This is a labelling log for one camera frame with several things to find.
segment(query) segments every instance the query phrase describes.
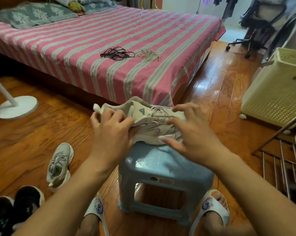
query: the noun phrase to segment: laundry basket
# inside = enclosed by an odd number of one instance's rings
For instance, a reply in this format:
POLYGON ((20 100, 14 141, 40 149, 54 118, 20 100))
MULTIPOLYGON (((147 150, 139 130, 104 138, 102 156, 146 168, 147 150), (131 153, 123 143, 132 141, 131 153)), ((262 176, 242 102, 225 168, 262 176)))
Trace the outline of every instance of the laundry basket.
POLYGON ((277 48, 242 99, 242 113, 283 127, 296 117, 296 50, 277 48))

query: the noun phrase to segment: bedsheet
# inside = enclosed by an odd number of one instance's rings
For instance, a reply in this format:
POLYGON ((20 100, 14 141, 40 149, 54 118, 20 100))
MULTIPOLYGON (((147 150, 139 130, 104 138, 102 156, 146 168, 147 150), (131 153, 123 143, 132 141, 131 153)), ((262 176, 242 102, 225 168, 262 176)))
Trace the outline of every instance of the bedsheet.
POLYGON ((0 53, 118 104, 138 96, 172 106, 177 89, 224 32, 213 16, 118 7, 30 29, 0 22, 0 53), (139 57, 100 57, 115 46, 135 53, 149 48, 162 58, 149 67, 139 57))

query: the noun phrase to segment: slide sandal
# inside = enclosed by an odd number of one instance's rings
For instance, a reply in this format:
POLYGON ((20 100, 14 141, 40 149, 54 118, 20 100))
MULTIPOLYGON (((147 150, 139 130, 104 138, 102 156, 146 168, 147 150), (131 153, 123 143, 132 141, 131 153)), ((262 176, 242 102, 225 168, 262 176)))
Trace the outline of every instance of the slide sandal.
POLYGON ((98 192, 98 195, 96 198, 94 198, 91 201, 91 204, 89 205, 84 217, 86 217, 88 214, 94 214, 100 218, 102 221, 104 233, 106 236, 110 236, 108 227, 106 225, 106 218, 104 215, 104 208, 103 208, 103 202, 100 192, 98 192))
POLYGON ((195 230, 199 224, 199 221, 201 220, 203 215, 205 213, 207 213, 208 211, 215 211, 217 214, 219 214, 219 216, 221 217, 222 222, 224 224, 224 227, 226 227, 226 225, 228 224, 229 210, 226 210, 221 205, 221 203, 219 203, 215 198, 213 198, 212 194, 216 191, 218 191, 218 190, 209 190, 205 194, 205 196, 203 197, 203 199, 204 199, 203 205, 202 205, 201 210, 199 211, 196 219, 194 220, 194 222, 190 228, 189 236, 194 236, 195 230))

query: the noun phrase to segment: washing machine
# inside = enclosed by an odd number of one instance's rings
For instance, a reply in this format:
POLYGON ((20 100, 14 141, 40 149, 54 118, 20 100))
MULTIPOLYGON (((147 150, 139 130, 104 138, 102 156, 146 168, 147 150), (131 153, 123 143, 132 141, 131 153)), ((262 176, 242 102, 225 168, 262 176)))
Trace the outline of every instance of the washing machine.
POLYGON ((284 15, 272 25, 273 34, 264 44, 267 51, 264 52, 263 62, 269 59, 277 47, 296 49, 296 0, 287 0, 286 7, 284 15))

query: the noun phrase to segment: black shoe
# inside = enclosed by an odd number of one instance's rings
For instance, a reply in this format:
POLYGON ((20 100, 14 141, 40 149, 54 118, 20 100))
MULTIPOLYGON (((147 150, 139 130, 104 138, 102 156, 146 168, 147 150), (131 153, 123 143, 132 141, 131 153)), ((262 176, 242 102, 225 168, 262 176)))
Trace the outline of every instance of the black shoe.
POLYGON ((12 209, 13 199, 7 196, 0 197, 0 233, 2 236, 12 234, 12 209))
POLYGON ((45 202, 43 192, 34 186, 23 186, 16 194, 12 224, 16 231, 45 202))

